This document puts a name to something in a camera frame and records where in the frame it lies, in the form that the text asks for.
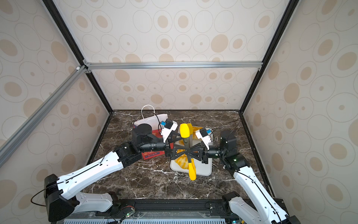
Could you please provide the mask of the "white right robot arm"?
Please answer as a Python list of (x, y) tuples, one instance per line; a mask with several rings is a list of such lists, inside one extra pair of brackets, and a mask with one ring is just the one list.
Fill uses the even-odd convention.
[(177, 156), (187, 156), (190, 179), (194, 181), (197, 178), (195, 160), (208, 163), (210, 158), (219, 159), (253, 204), (248, 205), (236, 193), (227, 194), (224, 200), (231, 213), (236, 214), (246, 224), (298, 224), (300, 222), (296, 216), (289, 216), (263, 187), (249, 162), (237, 151), (237, 140), (233, 131), (224, 130), (220, 134), (219, 145), (211, 145), (209, 130), (202, 128), (193, 131), (188, 124), (180, 125), (180, 136), (184, 143), (189, 142), (192, 135), (196, 135), (200, 143), (192, 147), (174, 147), (174, 151), (180, 151), (176, 153)]

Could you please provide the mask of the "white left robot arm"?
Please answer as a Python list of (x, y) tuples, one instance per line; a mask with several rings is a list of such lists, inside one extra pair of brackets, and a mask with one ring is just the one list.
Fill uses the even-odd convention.
[(120, 171), (143, 158), (143, 152), (171, 153), (169, 137), (176, 133), (178, 124), (167, 120), (161, 123), (161, 137), (152, 134), (152, 126), (140, 124), (132, 129), (131, 141), (122, 143), (93, 163), (60, 177), (55, 174), (44, 180), (44, 200), (49, 222), (65, 219), (75, 212), (107, 212), (116, 197), (112, 193), (84, 194), (82, 190), (103, 177)]

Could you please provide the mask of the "red paper gift bag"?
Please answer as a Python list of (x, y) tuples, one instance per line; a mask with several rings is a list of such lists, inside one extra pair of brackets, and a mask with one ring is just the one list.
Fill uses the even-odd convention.
[[(144, 110), (149, 110), (150, 112), (153, 112), (153, 116), (145, 118), (143, 115)], [(145, 105), (141, 109), (141, 116), (142, 119), (140, 119), (139, 121), (134, 121), (133, 127), (136, 128), (140, 124), (148, 124), (152, 127), (152, 134), (158, 138), (161, 138), (161, 130), (164, 128), (161, 122), (166, 121), (168, 115), (166, 113), (157, 114), (155, 108), (152, 105)], [(150, 151), (143, 152), (142, 156), (144, 160), (148, 160), (164, 154), (165, 151)]]

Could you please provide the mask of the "golden croissant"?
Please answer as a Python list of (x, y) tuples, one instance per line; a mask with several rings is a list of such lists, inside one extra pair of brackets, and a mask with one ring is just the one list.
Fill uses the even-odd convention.
[(189, 162), (186, 154), (182, 154), (174, 161), (179, 165), (180, 168), (189, 170)]

